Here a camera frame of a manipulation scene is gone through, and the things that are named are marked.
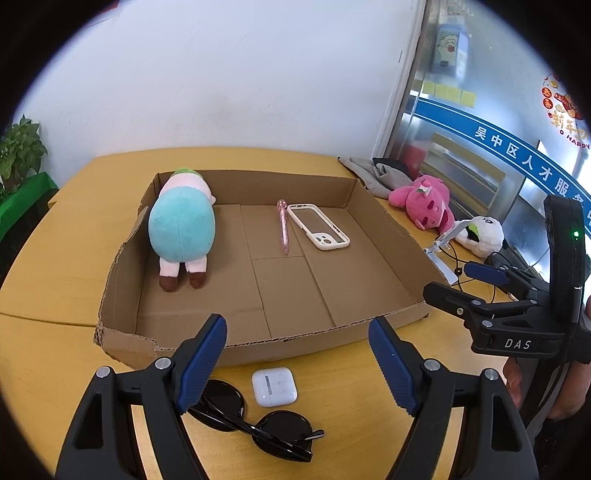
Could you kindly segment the person's right hand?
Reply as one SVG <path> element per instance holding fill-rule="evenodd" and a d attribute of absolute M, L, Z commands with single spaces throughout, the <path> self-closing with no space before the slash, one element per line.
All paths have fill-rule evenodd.
<path fill-rule="evenodd" d="M 503 367 L 503 375 L 512 401 L 517 408 L 520 408 L 522 403 L 522 373 L 515 359 L 509 358 L 506 361 Z M 559 421 L 575 415 L 585 403 L 590 388 L 590 379 L 591 369 L 589 364 L 572 362 L 547 418 Z"/>

